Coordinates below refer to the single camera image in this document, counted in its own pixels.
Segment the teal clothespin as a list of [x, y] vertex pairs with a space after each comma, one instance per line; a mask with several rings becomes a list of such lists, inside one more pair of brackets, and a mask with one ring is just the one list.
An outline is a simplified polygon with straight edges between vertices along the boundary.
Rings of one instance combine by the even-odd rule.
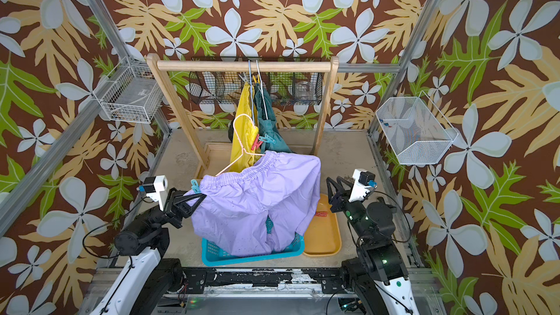
[[198, 184], [198, 181], [196, 179], [192, 179], [190, 181], [191, 183], [191, 190], [195, 193], [195, 194], [200, 194], [201, 193], [201, 189], [200, 186]]

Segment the pink wire hanger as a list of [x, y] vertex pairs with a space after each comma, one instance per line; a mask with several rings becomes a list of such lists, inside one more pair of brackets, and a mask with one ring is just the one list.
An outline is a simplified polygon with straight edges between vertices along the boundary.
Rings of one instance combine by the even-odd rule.
[[230, 172], [241, 173], [254, 166], [264, 156], [263, 153], [251, 150], [253, 141], [259, 136], [258, 127], [253, 124], [252, 116], [237, 114], [233, 121], [233, 134], [230, 163], [218, 172], [217, 176]]

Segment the purple shorts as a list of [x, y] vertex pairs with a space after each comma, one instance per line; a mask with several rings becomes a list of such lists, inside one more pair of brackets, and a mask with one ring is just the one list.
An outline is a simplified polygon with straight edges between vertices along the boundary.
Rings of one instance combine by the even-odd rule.
[[268, 151], [242, 172], [205, 176], [195, 234], [236, 257], [283, 252], [316, 214], [321, 166], [313, 155]]

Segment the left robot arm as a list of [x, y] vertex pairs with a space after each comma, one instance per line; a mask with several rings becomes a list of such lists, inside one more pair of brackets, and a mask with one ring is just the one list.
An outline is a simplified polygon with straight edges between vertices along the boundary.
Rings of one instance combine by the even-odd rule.
[[138, 215], [115, 238], [125, 266], [92, 314], [151, 314], [168, 292], [182, 298], [188, 286], [181, 262], [164, 258], [171, 239], [167, 225], [181, 228], [207, 196], [170, 189], [163, 208]]

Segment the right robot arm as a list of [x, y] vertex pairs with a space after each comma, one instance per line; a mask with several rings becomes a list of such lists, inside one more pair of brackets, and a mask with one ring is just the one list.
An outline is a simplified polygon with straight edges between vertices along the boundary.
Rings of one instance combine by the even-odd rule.
[[328, 201], [354, 231], [357, 256], [341, 264], [343, 285], [357, 295], [366, 314], [419, 314], [411, 280], [394, 238], [397, 203], [370, 198], [374, 174], [358, 170], [353, 182], [327, 178]]

